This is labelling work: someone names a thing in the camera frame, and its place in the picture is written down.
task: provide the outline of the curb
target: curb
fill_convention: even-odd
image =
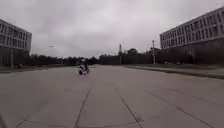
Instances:
[[[48,68],[37,68],[37,69],[21,69],[21,70],[9,70],[9,71],[0,71],[0,74],[16,73],[16,72],[28,72],[36,70],[47,70]]]
[[[188,76],[224,79],[224,75],[217,75],[217,74],[202,74],[202,73],[194,73],[194,72],[183,72],[183,71],[163,70],[163,69],[150,69],[150,68],[144,68],[144,67],[129,67],[129,66],[126,67],[126,68],[140,69],[140,70],[150,70],[150,71],[158,71],[158,72],[174,73],[174,74],[182,74],[182,75],[188,75]]]

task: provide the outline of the distant building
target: distant building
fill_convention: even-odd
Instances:
[[[30,52],[31,38],[30,32],[0,19],[0,66],[10,65],[12,53],[14,64],[23,63]]]
[[[186,56],[192,63],[224,63],[224,7],[160,34],[160,42],[173,59]]]
[[[222,38],[224,38],[224,7],[190,20],[160,35],[162,49]]]

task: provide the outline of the pavement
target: pavement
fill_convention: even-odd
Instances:
[[[0,74],[9,128],[223,128],[224,80],[96,66]]]
[[[191,69],[191,68],[163,68],[163,67],[148,67],[148,66],[126,66],[128,68],[159,71],[166,73],[177,73],[183,75],[200,76],[216,79],[224,79],[224,68],[215,69]]]

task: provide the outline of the sky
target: sky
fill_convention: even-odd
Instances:
[[[160,48],[159,34],[223,0],[1,0],[0,18],[32,33],[32,54],[98,57]]]

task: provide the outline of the tree line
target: tree line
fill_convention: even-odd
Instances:
[[[224,62],[224,45],[217,47],[216,45],[205,49],[205,46],[199,45],[195,47],[193,52],[191,50],[184,50],[181,48],[173,48],[168,50],[161,50],[155,48],[155,58],[157,64],[220,64]],[[117,55],[102,54],[99,58],[91,57],[87,61],[89,65],[102,64],[102,65],[128,65],[128,64],[152,64],[153,54],[152,49],[140,53],[135,48],[131,48]],[[30,55],[25,60],[25,65],[38,66],[38,65],[52,65],[62,64],[73,66],[77,65],[83,57],[67,57],[57,58],[45,55]]]

